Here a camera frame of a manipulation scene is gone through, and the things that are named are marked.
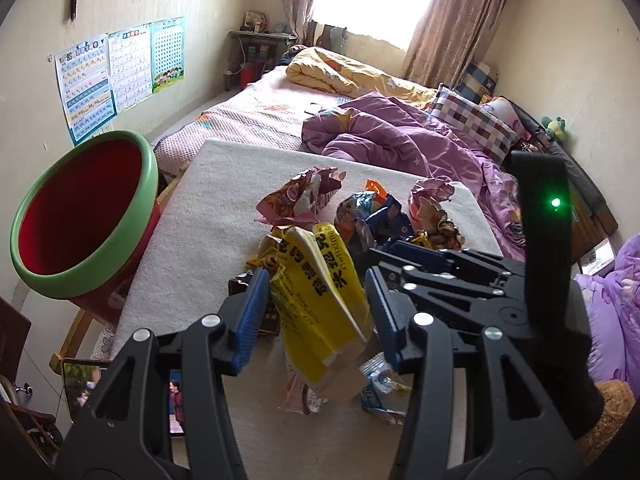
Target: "stuffed toy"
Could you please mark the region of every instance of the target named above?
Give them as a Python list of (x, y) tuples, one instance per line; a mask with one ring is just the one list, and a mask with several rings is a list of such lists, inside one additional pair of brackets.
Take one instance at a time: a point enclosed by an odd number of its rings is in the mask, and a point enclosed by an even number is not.
[(558, 117), (555, 121), (552, 121), (549, 117), (542, 118), (542, 126), (546, 130), (546, 136), (555, 139), (562, 144), (566, 139), (566, 121), (563, 118)]

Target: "purple bedding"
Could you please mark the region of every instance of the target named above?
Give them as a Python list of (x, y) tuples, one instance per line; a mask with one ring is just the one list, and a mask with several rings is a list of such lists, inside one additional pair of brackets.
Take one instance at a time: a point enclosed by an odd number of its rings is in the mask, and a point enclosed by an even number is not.
[(640, 235), (629, 238), (606, 277), (575, 277), (589, 315), (594, 381), (626, 381), (640, 396)]
[(372, 92), (308, 118), (302, 141), (321, 155), (462, 182), (478, 201), (504, 256), (524, 260), (516, 180), (448, 124)]

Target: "red container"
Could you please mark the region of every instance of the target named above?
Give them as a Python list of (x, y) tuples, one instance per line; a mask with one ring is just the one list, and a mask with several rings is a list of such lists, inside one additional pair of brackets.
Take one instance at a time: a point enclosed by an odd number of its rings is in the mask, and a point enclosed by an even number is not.
[(244, 88), (249, 83), (255, 83), (260, 79), (260, 66), (247, 61), (240, 71), (240, 86)]
[(158, 167), (149, 143), (110, 132), (76, 146), (20, 204), (14, 267), (33, 290), (116, 325), (158, 219)]

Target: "yellow comforter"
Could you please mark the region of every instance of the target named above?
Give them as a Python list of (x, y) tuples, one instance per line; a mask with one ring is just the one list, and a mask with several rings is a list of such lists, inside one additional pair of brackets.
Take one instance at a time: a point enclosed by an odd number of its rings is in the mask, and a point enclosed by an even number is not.
[(405, 81), (350, 57), (316, 46), (300, 52), (287, 67), (287, 78), (294, 83), (330, 94), (359, 97), (380, 92), (397, 97), (418, 108), (426, 108), (437, 90)]

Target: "white tablecloth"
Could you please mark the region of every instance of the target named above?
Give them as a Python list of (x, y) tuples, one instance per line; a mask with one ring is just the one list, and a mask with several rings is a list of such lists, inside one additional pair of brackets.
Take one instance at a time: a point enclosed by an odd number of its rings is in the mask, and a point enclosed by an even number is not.
[[(293, 175), (312, 166), (347, 171), (342, 189), (322, 211), (332, 222), (341, 200), (379, 181), (403, 205), (415, 175), (290, 152), (208, 140), (191, 163), (146, 248), (116, 332), (112, 355), (134, 330), (156, 335), (187, 328), (216, 312), (226, 298), (228, 279), (242, 272), (269, 227), (255, 222), (255, 205)], [(470, 191), (455, 183), (444, 203), (466, 238), (465, 247), (501, 254)], [(456, 380), (463, 374), (457, 374)], [(360, 409), (359, 400), (329, 403), (321, 413), (303, 416), (278, 406), (286, 371), (279, 338), (260, 338), (251, 363), (238, 378), (225, 378), (226, 397), (250, 478), (260, 480), (386, 479), (401, 428), (385, 426)], [(465, 392), (456, 389), (455, 450), (459, 462), (465, 420)]]

